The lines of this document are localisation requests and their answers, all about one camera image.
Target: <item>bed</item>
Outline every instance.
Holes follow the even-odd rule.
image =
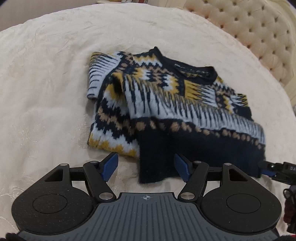
[[[94,103],[86,98],[93,51],[131,53],[158,46],[172,59],[212,65],[247,94],[266,134],[266,159],[296,163],[296,118],[281,84],[237,39],[207,19],[146,4],[98,4],[44,15],[0,32],[0,237],[17,232],[14,199],[60,163],[82,166],[108,152],[88,148]],[[120,156],[109,186],[126,192],[174,192],[184,182],[138,183],[137,160]],[[258,179],[284,203],[287,186]],[[74,183],[82,188],[82,183]],[[209,183],[207,190],[217,187]],[[278,230],[285,233],[282,219]]]

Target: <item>sweater sleeve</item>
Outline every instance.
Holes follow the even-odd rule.
[[[107,76],[118,68],[124,54],[114,52],[112,54],[103,54],[94,52],[89,64],[89,89],[87,98],[97,99],[102,84]]]

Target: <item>black mechanical device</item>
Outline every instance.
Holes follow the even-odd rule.
[[[23,241],[272,241],[278,199],[230,163],[222,168],[175,155],[186,185],[173,193],[115,194],[106,182],[118,155],[83,167],[60,164],[16,198],[12,216]],[[84,181],[88,194],[71,181]],[[220,187],[204,195],[208,181]]]

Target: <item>white and black striped pattern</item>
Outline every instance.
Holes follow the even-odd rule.
[[[131,119],[155,117],[157,119],[180,119],[191,122],[201,129],[233,130],[245,133],[265,144],[263,128],[244,117],[230,114],[202,104],[195,100],[185,99],[157,87],[153,83],[125,76],[124,94],[126,96]]]
[[[123,55],[120,52],[113,54],[94,53],[89,65],[89,90],[87,98],[98,98],[100,88],[105,77],[116,68]]]

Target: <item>silver screw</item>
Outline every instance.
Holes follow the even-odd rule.
[[[99,195],[99,198],[102,200],[109,200],[109,199],[113,198],[113,194],[110,192],[103,192]]]
[[[181,196],[181,198],[186,199],[186,200],[190,200],[190,199],[195,198],[195,195],[191,192],[183,192],[180,196]]]

